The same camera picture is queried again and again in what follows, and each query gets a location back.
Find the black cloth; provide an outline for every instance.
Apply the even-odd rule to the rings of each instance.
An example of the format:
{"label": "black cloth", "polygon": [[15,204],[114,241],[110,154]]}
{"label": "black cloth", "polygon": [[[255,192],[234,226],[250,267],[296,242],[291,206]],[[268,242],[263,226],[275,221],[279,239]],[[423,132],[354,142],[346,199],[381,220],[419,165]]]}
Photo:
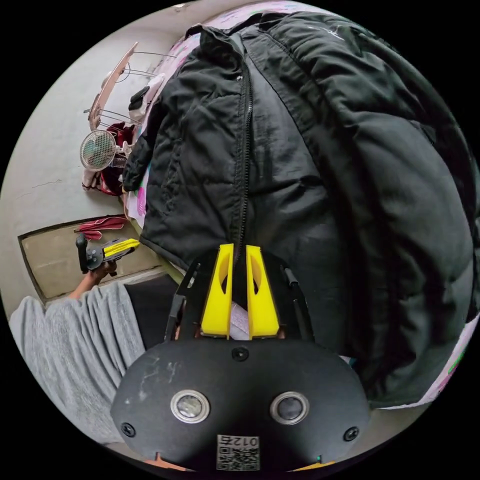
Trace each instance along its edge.
{"label": "black cloth", "polygon": [[184,269],[224,243],[283,258],[372,406],[417,402],[480,310],[480,177],[456,120],[349,20],[195,28],[123,173],[134,191],[150,164],[141,242]]}
{"label": "black cloth", "polygon": [[177,283],[165,275],[141,283],[125,284],[125,288],[145,350],[163,343]]}

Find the jacket zipper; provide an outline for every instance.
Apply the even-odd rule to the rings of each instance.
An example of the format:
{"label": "jacket zipper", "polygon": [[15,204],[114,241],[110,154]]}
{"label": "jacket zipper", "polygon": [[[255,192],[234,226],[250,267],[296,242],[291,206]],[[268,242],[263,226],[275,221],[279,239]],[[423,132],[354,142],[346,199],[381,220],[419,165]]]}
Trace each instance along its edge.
{"label": "jacket zipper", "polygon": [[238,244],[236,246],[236,254],[234,258],[234,265],[237,264],[242,253],[245,241],[245,227],[247,223],[247,208],[249,201],[249,176],[250,176],[250,153],[251,153],[251,132],[252,132],[252,117],[254,111],[254,101],[252,95],[252,79],[247,65],[245,65],[246,72],[246,92],[248,95],[247,114],[245,122],[245,137],[243,141],[243,192],[240,206],[240,225],[238,234]]}

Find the fan grille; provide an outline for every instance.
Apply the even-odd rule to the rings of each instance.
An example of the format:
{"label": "fan grille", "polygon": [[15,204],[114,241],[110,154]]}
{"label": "fan grille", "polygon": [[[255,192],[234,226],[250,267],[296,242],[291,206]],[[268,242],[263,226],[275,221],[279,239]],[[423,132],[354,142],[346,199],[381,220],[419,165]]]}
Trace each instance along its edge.
{"label": "fan grille", "polygon": [[80,161],[87,170],[99,172],[110,165],[116,151],[115,138],[109,131],[94,130],[81,144]]}

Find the qr code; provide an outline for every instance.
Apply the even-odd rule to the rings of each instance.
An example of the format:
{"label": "qr code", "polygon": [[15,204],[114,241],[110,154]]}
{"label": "qr code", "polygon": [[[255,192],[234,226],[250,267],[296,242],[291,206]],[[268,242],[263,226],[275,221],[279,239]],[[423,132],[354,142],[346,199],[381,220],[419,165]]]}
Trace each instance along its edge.
{"label": "qr code", "polygon": [[218,435],[216,469],[233,472],[260,470],[260,449],[257,436]]}

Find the jacket pocket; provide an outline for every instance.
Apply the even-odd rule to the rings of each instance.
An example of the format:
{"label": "jacket pocket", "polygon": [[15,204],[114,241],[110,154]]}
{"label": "jacket pocket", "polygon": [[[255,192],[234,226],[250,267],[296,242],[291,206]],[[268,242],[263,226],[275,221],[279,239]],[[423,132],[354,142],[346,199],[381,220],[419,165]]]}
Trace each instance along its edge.
{"label": "jacket pocket", "polygon": [[160,211],[163,215],[168,215],[173,210],[179,192],[179,165],[183,144],[183,138],[177,138],[172,144],[170,162],[160,187]]}

